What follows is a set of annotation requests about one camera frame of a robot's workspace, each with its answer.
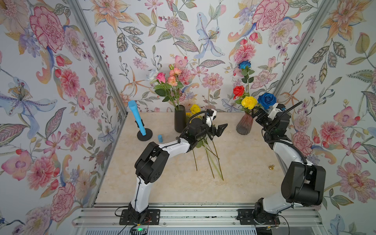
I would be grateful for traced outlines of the large yellow sunflower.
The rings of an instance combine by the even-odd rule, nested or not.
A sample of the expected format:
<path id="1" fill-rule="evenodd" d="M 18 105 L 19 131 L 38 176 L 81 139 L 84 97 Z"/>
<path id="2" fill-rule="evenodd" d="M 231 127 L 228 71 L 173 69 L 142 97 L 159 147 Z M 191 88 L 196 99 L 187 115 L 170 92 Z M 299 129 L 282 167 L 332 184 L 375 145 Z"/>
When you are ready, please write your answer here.
<path id="1" fill-rule="evenodd" d="M 206 138 L 206 139 L 207 139 L 209 149 L 210 149 L 209 155 L 211 159 L 212 169 L 214 172 L 214 177 L 215 178 L 218 177 L 219 179 L 224 181 L 224 176 L 223 176 L 222 167 L 220 163 L 220 157 L 218 155 L 218 151 L 216 149 L 215 143 L 213 140 L 210 140 L 209 138 Z"/>

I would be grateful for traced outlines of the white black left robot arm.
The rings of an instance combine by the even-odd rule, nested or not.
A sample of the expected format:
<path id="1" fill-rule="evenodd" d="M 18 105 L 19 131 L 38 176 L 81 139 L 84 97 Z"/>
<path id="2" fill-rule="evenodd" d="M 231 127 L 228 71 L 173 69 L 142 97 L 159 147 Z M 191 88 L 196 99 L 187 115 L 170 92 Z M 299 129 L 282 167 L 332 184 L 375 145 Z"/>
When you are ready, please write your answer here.
<path id="1" fill-rule="evenodd" d="M 143 213 L 149 207 L 153 184 L 161 177 L 170 158 L 192 151 L 204 138 L 220 137 L 228 124 L 215 126 L 213 118 L 194 118 L 175 141 L 167 144 L 150 142 L 135 163 L 137 186 L 128 210 Z"/>

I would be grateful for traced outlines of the orange yellow sunflower vase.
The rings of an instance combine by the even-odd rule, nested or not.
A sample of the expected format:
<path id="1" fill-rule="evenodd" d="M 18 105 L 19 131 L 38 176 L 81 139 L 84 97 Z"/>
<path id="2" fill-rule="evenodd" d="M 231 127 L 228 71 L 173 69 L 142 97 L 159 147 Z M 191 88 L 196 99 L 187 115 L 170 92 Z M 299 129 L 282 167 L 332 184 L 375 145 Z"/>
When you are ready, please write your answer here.
<path id="1" fill-rule="evenodd" d="M 192 113 L 186 113 L 186 124 L 189 123 L 189 119 L 192 117 Z M 196 157 L 195 157 L 195 153 L 193 152 L 193 156 L 194 156 L 194 161 L 195 161 L 195 167 L 196 167 L 196 171 L 198 171 L 198 167 L 197 167 L 197 161 L 196 161 Z"/>

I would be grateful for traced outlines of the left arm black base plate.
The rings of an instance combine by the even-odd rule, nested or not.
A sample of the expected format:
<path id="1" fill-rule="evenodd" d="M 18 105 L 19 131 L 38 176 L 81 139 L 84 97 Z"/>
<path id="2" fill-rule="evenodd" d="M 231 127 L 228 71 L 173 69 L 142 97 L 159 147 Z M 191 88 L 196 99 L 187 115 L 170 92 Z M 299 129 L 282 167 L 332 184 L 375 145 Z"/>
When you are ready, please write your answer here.
<path id="1" fill-rule="evenodd" d="M 123 210 L 119 225 L 159 225 L 160 213 L 159 209 L 146 209 L 143 212 Z"/>

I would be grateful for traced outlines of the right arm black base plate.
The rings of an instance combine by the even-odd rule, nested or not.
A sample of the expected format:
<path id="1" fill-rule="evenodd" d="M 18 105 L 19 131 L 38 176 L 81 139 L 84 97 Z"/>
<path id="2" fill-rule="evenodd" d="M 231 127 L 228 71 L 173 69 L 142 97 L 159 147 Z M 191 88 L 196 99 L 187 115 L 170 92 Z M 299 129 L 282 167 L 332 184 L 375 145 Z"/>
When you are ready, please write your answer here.
<path id="1" fill-rule="evenodd" d="M 240 221 L 241 225 L 280 225 L 280 220 L 276 214 L 254 212 L 254 209 L 238 209 L 236 220 Z"/>

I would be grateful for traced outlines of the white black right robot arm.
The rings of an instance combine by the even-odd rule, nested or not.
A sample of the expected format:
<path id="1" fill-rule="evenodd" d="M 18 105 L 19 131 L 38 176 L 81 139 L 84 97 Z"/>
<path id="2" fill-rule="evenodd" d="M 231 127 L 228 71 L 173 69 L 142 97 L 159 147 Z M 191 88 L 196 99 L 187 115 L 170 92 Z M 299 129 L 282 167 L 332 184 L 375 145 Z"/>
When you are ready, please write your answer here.
<path id="1" fill-rule="evenodd" d="M 324 198 L 326 171 L 307 160 L 287 137 L 291 116 L 285 106 L 276 104 L 271 112 L 260 108 L 252 117 L 262 126 L 263 139 L 276 154 L 284 172 L 281 191 L 261 198 L 255 204 L 254 220 L 264 224 L 274 221 L 286 209 L 320 205 Z"/>

